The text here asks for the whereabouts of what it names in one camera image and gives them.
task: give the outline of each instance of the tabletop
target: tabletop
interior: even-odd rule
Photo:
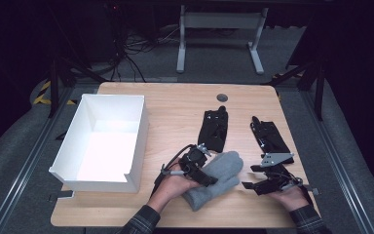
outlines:
[[[75,192],[58,199],[51,222],[55,226],[123,226],[144,205],[154,180],[180,149],[196,144],[204,113],[224,105],[229,114],[224,152],[237,151],[243,159],[240,181],[265,179],[253,173],[263,153],[249,127],[251,117],[273,121],[291,152],[294,163],[287,169],[308,184],[291,132],[273,87],[219,84],[103,83],[101,95],[143,95],[149,130],[138,193]],[[217,96],[227,96],[220,102]],[[294,227],[288,212],[267,196],[257,196],[241,184],[193,212],[182,198],[172,200],[161,214],[158,227],[285,228]]]

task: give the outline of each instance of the white box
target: white box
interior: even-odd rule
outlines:
[[[147,132],[144,96],[84,94],[50,173],[74,191],[136,193]]]

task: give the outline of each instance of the gray sock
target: gray sock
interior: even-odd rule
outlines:
[[[237,174],[243,168],[243,160],[236,151],[219,153],[202,168],[208,176],[218,178],[218,181],[209,187],[192,188],[182,196],[190,204],[193,211],[198,211],[211,199],[224,194],[240,183]]]

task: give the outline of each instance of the person's hand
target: person's hand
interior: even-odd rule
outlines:
[[[174,171],[181,170],[178,165],[179,158],[175,159],[170,167]],[[173,198],[180,196],[187,190],[200,186],[194,180],[187,179],[184,175],[166,175],[157,190],[151,196],[147,205],[160,213],[166,204]]]
[[[266,196],[271,197],[280,202],[288,212],[295,211],[299,208],[309,205],[303,195],[302,189],[298,186],[290,187],[284,191],[268,193]]]

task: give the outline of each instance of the jacket sleeve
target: jacket sleeve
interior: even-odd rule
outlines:
[[[298,234],[332,233],[312,205],[290,212],[290,216],[296,224]]]
[[[157,223],[160,221],[160,214],[149,206],[142,206],[141,209],[127,222],[118,232],[120,234],[149,234],[153,233]]]

